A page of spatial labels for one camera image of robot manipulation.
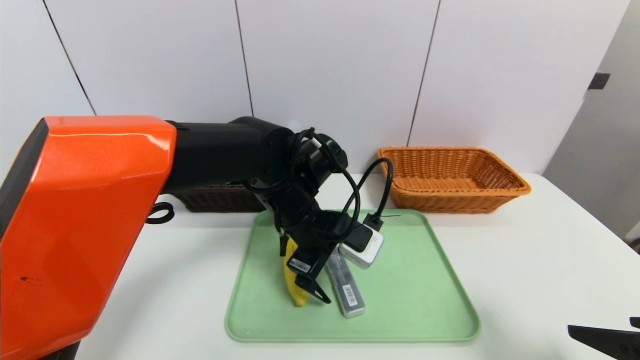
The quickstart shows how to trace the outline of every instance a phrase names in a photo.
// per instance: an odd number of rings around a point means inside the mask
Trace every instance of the barcode label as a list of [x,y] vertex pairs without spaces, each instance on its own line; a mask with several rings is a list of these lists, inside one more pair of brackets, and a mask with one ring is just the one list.
[[343,286],[342,290],[344,290],[344,294],[347,296],[347,302],[349,303],[349,306],[358,305],[358,301],[356,300],[356,295],[353,293],[353,289],[351,288],[351,285]]
[[296,268],[296,269],[298,269],[298,270],[300,270],[300,271],[302,271],[304,273],[307,273],[307,272],[309,272],[309,270],[311,270],[311,265],[305,264],[305,263],[303,263],[302,261],[300,261],[298,259],[289,260],[289,264],[291,266],[293,266],[294,268]]

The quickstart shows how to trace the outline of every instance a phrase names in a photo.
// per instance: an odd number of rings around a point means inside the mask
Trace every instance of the black cable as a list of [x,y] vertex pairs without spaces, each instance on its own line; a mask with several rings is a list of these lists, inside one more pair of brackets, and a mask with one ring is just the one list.
[[[373,214],[374,218],[381,217],[382,216],[382,212],[385,210],[385,206],[387,205],[387,200],[389,198],[389,193],[391,192],[391,185],[394,182],[394,164],[393,164],[393,162],[391,162],[391,160],[389,160],[387,158],[380,158],[380,159],[374,161],[369,166],[367,171],[365,171],[364,175],[362,176],[362,179],[358,183],[358,191],[357,192],[360,192],[360,189],[362,188],[362,185],[364,185],[364,183],[367,180],[367,178],[369,177],[369,175],[371,175],[371,172],[373,171],[373,169],[375,169],[376,166],[378,166],[378,165],[380,165],[382,163],[386,163],[387,167],[388,167],[387,183],[385,184],[385,192],[382,194],[382,200],[380,200],[380,206],[378,206],[378,210],[375,212],[375,214]],[[351,203],[353,202],[353,198],[354,197],[355,197],[355,193],[351,194],[351,197],[349,198],[349,201],[347,201],[347,205],[344,207],[342,212],[345,212],[345,211],[347,211],[349,209],[349,207],[351,206]]]
[[173,217],[175,216],[175,211],[173,210],[173,205],[171,205],[168,202],[158,202],[157,204],[155,204],[154,207],[151,209],[149,216],[164,210],[168,211],[165,216],[160,218],[149,217],[147,218],[147,221],[145,221],[145,223],[150,225],[160,225],[160,224],[166,224],[169,221],[171,221],[171,219],[173,219]]
[[324,153],[329,155],[329,158],[331,159],[331,161],[334,164],[336,164],[336,166],[338,166],[338,168],[340,169],[340,172],[342,172],[344,177],[347,178],[347,181],[349,181],[349,184],[353,189],[353,193],[355,194],[356,207],[353,210],[353,216],[351,217],[351,223],[349,223],[349,227],[347,228],[347,230],[344,231],[344,233],[340,237],[339,241],[342,242],[344,239],[347,238],[347,236],[349,236],[349,234],[351,234],[353,229],[355,229],[356,224],[358,223],[358,218],[360,217],[360,192],[358,191],[358,185],[356,184],[355,180],[353,180],[353,178],[351,177],[351,174],[349,174],[347,169],[345,169],[344,166],[342,166],[342,163],[338,161],[338,159],[335,157],[335,154],[331,151],[331,149],[329,148],[329,145],[326,144],[326,141],[324,141],[320,136],[318,136],[315,133],[313,134],[313,137],[320,143],[320,145],[322,145],[322,147],[324,147]]

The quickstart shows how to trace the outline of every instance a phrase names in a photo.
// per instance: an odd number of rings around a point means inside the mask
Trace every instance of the orange wicker basket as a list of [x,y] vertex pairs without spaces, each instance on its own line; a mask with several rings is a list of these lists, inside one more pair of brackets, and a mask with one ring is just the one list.
[[[425,213],[492,213],[531,187],[492,152],[475,147],[385,147],[394,163],[391,199]],[[385,175],[388,168],[383,164]]]

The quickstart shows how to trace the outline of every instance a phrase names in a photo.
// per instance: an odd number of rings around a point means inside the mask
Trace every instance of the black object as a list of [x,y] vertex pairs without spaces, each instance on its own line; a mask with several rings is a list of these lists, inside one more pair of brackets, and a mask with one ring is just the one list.
[[[378,206],[378,210],[373,214],[367,214],[367,217],[365,217],[365,220],[364,220],[364,224],[370,227],[371,229],[374,229],[375,231],[380,231],[380,229],[382,228],[382,225],[384,225],[385,223],[384,221],[382,221],[382,212],[384,211],[385,206],[387,205],[387,200],[389,198],[389,193],[391,191],[391,185],[393,184],[393,181],[394,181],[394,164],[391,162],[390,159],[387,159],[387,158],[380,158],[374,161],[369,166],[367,171],[365,171],[364,175],[362,176],[362,179],[358,183],[358,191],[360,191],[365,181],[369,178],[369,175],[371,175],[371,172],[373,171],[373,169],[375,169],[376,166],[381,165],[382,163],[386,163],[388,167],[387,183],[385,184],[385,192],[382,194],[382,199],[380,200],[380,205]],[[349,201],[347,201],[347,204],[344,207],[344,211],[349,209],[354,197],[355,197],[355,193],[352,194],[351,197],[349,198]],[[373,235],[373,232],[366,226],[362,226],[362,228],[355,229],[353,233],[351,233],[351,235],[348,238],[346,238],[346,240],[344,240],[344,243],[347,246],[351,247],[353,250],[356,250],[357,252],[363,252],[367,248],[367,245],[369,244],[369,240],[371,240],[371,236]]]
[[[631,318],[640,329],[640,318]],[[640,332],[569,325],[569,336],[617,360],[640,359]]]
[[[338,143],[314,129],[294,134],[254,117],[229,124],[171,124],[177,141],[163,193],[242,182],[274,213],[280,253],[289,238],[298,244],[287,264],[297,274],[296,284],[330,303],[316,278],[334,248],[359,225],[360,213],[358,186],[346,170],[347,155]],[[347,211],[321,210],[315,199],[329,175],[337,173],[353,188],[353,217]]]
[[62,348],[54,353],[51,353],[45,357],[41,357],[40,360],[74,360],[76,358],[79,347],[80,341]]
[[171,195],[192,213],[261,213],[266,210],[241,183],[203,186]]
[[168,211],[168,212],[165,216],[160,218],[149,217],[147,218],[146,223],[150,225],[166,224],[175,217],[175,211],[173,210],[173,205],[169,204],[168,202],[158,202],[156,205],[154,205],[153,209],[151,209],[149,216],[159,211]]
[[609,82],[609,78],[611,74],[604,74],[599,72],[593,76],[593,80],[591,80],[591,84],[589,84],[589,90],[602,90],[607,83]]
[[48,135],[49,126],[42,119],[22,146],[0,187],[0,241],[4,238],[13,214],[18,210],[24,192],[27,191]]

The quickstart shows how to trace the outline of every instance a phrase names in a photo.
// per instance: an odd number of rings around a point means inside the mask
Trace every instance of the black plug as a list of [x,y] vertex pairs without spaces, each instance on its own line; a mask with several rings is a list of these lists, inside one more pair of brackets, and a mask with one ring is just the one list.
[[375,215],[375,214],[367,214],[367,217],[364,218],[364,223],[366,226],[370,227],[371,229],[374,229],[377,232],[380,232],[380,229],[382,229],[382,225],[385,224],[384,221],[382,221],[382,218]]

